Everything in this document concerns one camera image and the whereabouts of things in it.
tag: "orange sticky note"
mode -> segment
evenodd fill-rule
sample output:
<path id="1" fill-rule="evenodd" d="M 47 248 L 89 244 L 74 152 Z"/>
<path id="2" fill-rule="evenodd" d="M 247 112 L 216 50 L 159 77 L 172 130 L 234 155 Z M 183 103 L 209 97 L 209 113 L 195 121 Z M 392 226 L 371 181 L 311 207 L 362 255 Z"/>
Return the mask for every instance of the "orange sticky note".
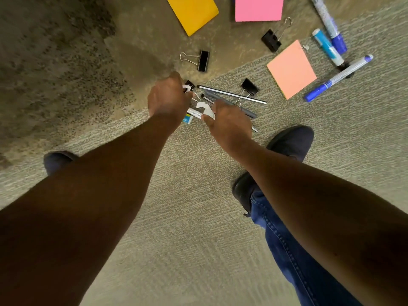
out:
<path id="1" fill-rule="evenodd" d="M 317 79 L 298 40 L 267 66 L 287 100 Z"/>
<path id="2" fill-rule="evenodd" d="M 167 0 L 188 36 L 218 15 L 214 0 Z"/>

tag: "black shoe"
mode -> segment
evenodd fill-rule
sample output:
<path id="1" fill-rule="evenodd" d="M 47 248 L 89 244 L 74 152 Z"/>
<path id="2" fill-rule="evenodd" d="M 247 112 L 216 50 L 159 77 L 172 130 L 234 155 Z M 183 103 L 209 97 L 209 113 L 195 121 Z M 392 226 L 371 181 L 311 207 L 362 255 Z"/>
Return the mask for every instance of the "black shoe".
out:
<path id="1" fill-rule="evenodd" d="M 47 175 L 50 176 L 54 174 L 57 170 L 78 158 L 76 154 L 70 153 L 69 151 L 55 151 L 46 154 L 44 156 L 44 167 L 47 171 Z"/>
<path id="2" fill-rule="evenodd" d="M 308 126 L 294 126 L 278 133 L 266 146 L 276 153 L 293 157 L 303 162 L 313 142 L 313 130 Z M 232 186 L 232 194 L 251 216 L 251 195 L 258 188 L 252 176 L 245 172 Z"/>

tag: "blue marker cap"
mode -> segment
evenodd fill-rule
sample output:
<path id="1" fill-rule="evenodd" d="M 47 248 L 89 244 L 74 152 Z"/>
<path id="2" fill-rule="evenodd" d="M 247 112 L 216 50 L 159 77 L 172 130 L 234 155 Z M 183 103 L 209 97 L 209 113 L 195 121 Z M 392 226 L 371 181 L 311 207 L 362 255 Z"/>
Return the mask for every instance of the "blue marker cap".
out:
<path id="1" fill-rule="evenodd" d="M 319 95 L 321 95 L 327 89 L 329 89 L 329 87 L 330 86 L 326 86 L 325 84 L 323 84 L 323 85 L 320 85 L 319 87 L 317 87 L 316 89 L 314 89 L 312 92 L 309 92 L 308 94 L 305 95 L 306 102 L 312 102 L 315 98 L 317 98 Z"/>
<path id="2" fill-rule="evenodd" d="M 341 33 L 332 39 L 332 44 L 340 55 L 344 54 L 347 51 L 347 46 L 343 40 L 343 37 L 341 36 Z"/>

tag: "left hand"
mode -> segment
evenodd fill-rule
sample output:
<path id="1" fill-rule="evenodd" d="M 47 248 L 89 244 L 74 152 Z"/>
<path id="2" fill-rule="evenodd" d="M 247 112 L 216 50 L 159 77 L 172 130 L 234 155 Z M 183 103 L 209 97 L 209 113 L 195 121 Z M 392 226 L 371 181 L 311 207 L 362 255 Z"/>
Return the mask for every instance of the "left hand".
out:
<path id="1" fill-rule="evenodd" d="M 150 117 L 155 115 L 167 115 L 174 118 L 179 125 L 190 106 L 193 92 L 183 92 L 181 76 L 173 72 L 166 79 L 159 80 L 151 88 L 147 97 L 147 107 Z"/>

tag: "jeans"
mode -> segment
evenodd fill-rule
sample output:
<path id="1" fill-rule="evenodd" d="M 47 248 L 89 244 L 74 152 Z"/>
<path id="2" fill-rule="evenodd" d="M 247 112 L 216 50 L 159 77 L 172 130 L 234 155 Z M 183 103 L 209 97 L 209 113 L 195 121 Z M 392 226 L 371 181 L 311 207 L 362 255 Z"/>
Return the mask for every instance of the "jeans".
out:
<path id="1" fill-rule="evenodd" d="M 265 229 L 266 242 L 302 306 L 361 305 L 295 240 L 262 191 L 251 196 L 252 221 Z"/>

